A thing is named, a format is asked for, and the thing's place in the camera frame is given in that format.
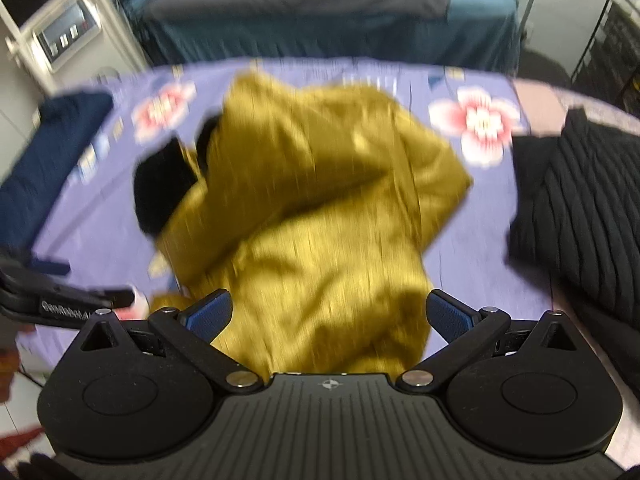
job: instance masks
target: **yellow jacket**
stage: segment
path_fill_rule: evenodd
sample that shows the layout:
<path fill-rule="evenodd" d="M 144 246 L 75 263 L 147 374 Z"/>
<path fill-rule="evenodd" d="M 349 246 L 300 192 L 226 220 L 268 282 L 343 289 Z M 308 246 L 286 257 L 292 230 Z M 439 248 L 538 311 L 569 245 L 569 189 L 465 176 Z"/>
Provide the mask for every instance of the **yellow jacket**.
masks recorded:
<path fill-rule="evenodd" d="M 373 88 L 297 90 L 247 73 L 207 164 L 157 245 L 189 301 L 231 292 L 213 346 L 264 378 L 396 377 L 419 361 L 421 253 L 471 184 L 446 140 Z"/>

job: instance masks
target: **silver screw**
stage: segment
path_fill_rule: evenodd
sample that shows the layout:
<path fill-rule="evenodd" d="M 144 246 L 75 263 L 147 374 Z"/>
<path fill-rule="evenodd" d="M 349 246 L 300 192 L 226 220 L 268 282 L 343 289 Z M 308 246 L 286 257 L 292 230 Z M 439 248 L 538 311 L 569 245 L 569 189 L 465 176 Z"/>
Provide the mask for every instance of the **silver screw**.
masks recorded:
<path fill-rule="evenodd" d="M 238 370 L 226 376 L 226 382 L 236 388 L 247 388 L 258 382 L 258 376 L 249 370 Z"/>
<path fill-rule="evenodd" d="M 402 380 L 411 386 L 428 386 L 433 383 L 433 374 L 425 370 L 409 370 L 402 374 Z"/>

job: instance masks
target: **pink flower print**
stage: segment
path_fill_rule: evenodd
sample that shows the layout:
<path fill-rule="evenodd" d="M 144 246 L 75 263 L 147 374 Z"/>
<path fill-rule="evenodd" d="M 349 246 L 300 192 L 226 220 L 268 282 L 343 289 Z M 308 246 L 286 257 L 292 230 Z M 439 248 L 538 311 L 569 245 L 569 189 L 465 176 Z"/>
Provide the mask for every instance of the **pink flower print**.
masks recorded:
<path fill-rule="evenodd" d="M 196 95 L 194 83 L 170 83 L 158 95 L 142 101 L 131 115 L 136 142 L 148 142 L 165 129 L 178 126 L 189 113 L 189 101 Z"/>
<path fill-rule="evenodd" d="M 429 104 L 429 118 L 441 133 L 460 136 L 465 160 L 483 168 L 499 164 L 512 132 L 522 129 L 518 107 L 507 99 L 492 99 L 480 87 L 459 88 L 457 102 Z"/>

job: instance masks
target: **white machine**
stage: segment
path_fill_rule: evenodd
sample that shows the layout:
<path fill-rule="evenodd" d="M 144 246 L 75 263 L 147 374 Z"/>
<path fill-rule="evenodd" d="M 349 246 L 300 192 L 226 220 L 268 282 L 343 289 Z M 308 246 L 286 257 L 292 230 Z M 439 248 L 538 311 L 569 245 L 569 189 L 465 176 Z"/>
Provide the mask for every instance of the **white machine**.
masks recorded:
<path fill-rule="evenodd" d="M 0 19 L 11 35 L 10 55 L 45 94 L 146 68 L 111 0 L 0 0 Z"/>

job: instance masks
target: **tiled floor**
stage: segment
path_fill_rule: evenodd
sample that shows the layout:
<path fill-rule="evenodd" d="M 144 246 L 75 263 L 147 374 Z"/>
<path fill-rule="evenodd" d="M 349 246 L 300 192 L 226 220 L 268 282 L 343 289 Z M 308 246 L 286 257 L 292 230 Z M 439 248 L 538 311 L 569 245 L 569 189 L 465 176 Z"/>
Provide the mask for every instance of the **tiled floor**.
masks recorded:
<path fill-rule="evenodd" d="M 38 382 L 44 382 L 44 377 L 37 376 Z M 0 438 L 18 431 L 30 430 L 39 426 L 36 413 L 36 403 L 40 388 L 20 374 L 16 374 L 11 385 L 11 398 L 5 404 L 0 404 Z M 5 461 L 5 465 L 12 468 L 20 461 L 28 460 L 31 453 L 53 455 L 51 444 L 42 435 L 31 442 L 26 449 Z"/>

